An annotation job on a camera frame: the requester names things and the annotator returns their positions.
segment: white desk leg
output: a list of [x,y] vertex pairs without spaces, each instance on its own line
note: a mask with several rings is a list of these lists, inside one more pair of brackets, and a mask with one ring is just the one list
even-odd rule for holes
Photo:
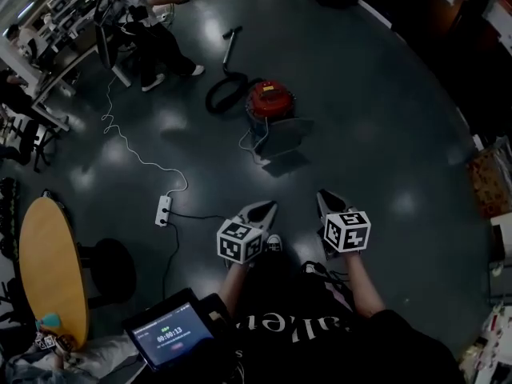
[[48,121],[52,122],[59,128],[63,129],[64,131],[69,131],[70,126],[67,124],[64,124],[60,119],[56,119],[52,114],[47,113],[43,108],[40,107],[39,102],[35,102],[32,104],[32,109],[34,111],[39,112],[44,118],[46,118]]
[[125,74],[121,71],[121,69],[118,66],[113,66],[112,71],[114,72],[114,74],[118,76],[118,78],[125,86],[131,86],[130,79],[127,76],[125,76]]
[[69,91],[71,95],[75,95],[77,93],[76,89],[64,80],[60,80],[58,83],[64,90]]

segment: yellow tabletop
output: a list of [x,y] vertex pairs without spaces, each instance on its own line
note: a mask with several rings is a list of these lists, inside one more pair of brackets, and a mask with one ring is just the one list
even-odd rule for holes
[[89,308],[82,265],[70,224],[57,203],[36,199],[23,219],[19,240],[23,289],[37,319],[56,313],[62,328],[82,347],[89,329]]

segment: white cube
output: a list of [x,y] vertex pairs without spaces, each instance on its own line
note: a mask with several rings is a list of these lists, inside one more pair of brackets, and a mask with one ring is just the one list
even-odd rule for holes
[[370,220],[364,212],[328,214],[323,238],[338,252],[366,249]]
[[217,254],[243,264],[263,252],[263,230],[225,220],[217,232]]

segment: gray floor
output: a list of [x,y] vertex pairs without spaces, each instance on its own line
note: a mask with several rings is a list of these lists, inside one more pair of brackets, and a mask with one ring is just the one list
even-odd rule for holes
[[[180,169],[188,191],[174,194],[184,214],[232,215],[274,199],[274,230],[301,260],[322,260],[314,196],[321,187],[346,195],[372,221],[363,257],[390,308],[458,353],[488,309],[489,228],[480,219],[464,167],[472,143],[454,104],[406,44],[363,8],[320,7],[314,0],[193,0],[177,7],[173,32],[183,52],[207,68],[200,78],[169,76],[143,94],[138,81],[112,85],[115,122],[146,161]],[[269,170],[237,147],[247,129],[242,109],[209,115],[204,98],[222,78],[226,42],[243,25],[231,68],[274,78],[297,96],[297,114],[315,128],[294,161]],[[95,55],[82,64],[78,94],[49,104],[71,115],[42,174],[5,162],[3,176],[22,183],[21,212],[48,187],[73,218],[76,239],[117,238],[136,262],[138,288],[126,304],[92,310],[91,337],[121,331],[120,321],[158,302],[171,228],[154,224],[160,195],[176,174],[142,166],[101,116],[112,74]],[[175,218],[181,249],[169,294],[190,286],[215,292],[226,270],[216,256],[219,222]],[[339,268],[340,261],[330,262]]]

